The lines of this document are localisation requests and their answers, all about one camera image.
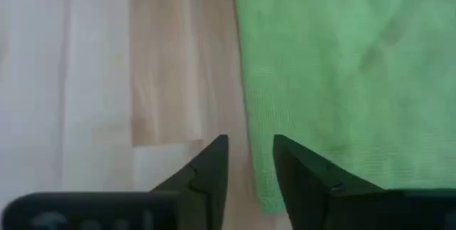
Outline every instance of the wooden floor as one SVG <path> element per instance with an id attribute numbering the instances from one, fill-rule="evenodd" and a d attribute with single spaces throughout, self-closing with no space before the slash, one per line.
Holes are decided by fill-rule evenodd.
<path id="1" fill-rule="evenodd" d="M 0 0 L 0 205 L 37 191 L 150 190 L 230 138 L 224 229 L 260 212 L 234 0 Z"/>

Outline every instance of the fabric texture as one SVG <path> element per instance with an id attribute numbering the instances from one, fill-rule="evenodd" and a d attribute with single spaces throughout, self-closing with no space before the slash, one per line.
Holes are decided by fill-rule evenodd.
<path id="1" fill-rule="evenodd" d="M 383 188 L 456 187 L 456 0 L 237 0 L 262 208 L 276 133 Z"/>

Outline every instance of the green microfiber cloth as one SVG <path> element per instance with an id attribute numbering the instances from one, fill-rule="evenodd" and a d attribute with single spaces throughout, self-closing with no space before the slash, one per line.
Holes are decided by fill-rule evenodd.
<path id="1" fill-rule="evenodd" d="M 276 133 L 383 188 L 456 187 L 456 0 L 237 0 L 264 211 Z"/>

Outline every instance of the green towel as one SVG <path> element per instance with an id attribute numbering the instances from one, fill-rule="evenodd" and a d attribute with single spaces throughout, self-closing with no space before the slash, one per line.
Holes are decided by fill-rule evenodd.
<path id="1" fill-rule="evenodd" d="M 384 188 L 456 187 L 456 0 L 237 0 L 264 211 L 276 133 Z"/>

